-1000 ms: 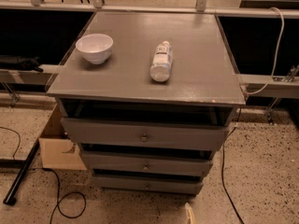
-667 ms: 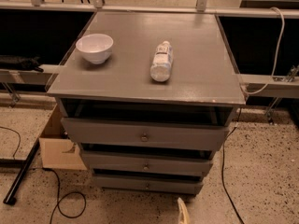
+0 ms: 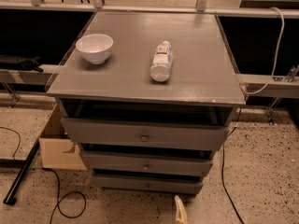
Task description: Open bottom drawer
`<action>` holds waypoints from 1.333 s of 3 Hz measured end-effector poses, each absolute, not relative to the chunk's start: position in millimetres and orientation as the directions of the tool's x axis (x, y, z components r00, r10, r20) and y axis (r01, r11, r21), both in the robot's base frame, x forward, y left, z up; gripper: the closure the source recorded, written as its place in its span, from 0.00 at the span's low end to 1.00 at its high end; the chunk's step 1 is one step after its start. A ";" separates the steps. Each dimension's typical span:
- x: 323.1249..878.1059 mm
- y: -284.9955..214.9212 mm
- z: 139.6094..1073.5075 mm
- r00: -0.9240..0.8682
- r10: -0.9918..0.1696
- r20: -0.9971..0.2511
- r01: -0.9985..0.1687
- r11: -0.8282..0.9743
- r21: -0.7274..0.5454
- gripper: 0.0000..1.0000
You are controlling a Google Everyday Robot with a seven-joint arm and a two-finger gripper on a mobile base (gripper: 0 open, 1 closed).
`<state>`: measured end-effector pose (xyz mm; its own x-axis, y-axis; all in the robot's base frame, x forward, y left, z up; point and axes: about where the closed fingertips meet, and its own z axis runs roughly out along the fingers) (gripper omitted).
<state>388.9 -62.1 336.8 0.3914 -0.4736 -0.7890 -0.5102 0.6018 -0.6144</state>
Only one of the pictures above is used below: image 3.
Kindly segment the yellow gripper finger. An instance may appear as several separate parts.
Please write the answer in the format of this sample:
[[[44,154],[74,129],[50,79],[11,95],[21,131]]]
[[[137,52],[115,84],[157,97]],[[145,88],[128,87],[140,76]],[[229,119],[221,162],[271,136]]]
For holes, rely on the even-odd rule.
[[[176,221],[180,224],[189,224],[188,216],[183,204],[183,201],[179,198],[178,195],[175,196],[175,205],[176,205]]]

